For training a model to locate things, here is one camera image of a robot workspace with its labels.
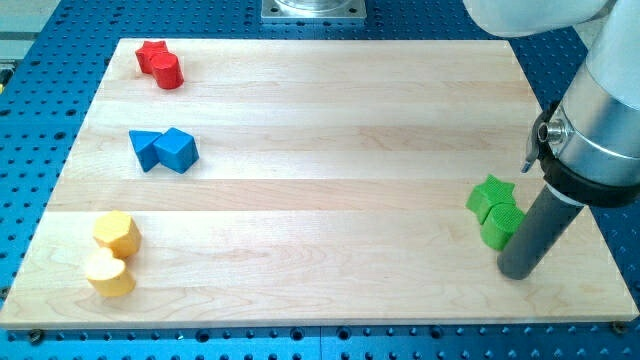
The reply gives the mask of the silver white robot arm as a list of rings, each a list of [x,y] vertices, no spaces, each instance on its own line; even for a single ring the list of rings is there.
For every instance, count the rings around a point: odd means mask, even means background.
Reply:
[[[539,115],[521,170],[540,164],[567,202],[619,207],[639,195],[638,0],[464,0],[473,21],[500,37],[583,23],[603,25],[563,98]]]

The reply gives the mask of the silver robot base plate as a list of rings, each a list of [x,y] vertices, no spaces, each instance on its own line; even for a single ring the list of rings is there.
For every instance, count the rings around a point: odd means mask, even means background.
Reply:
[[[286,20],[364,20],[365,0],[263,0],[261,19]]]

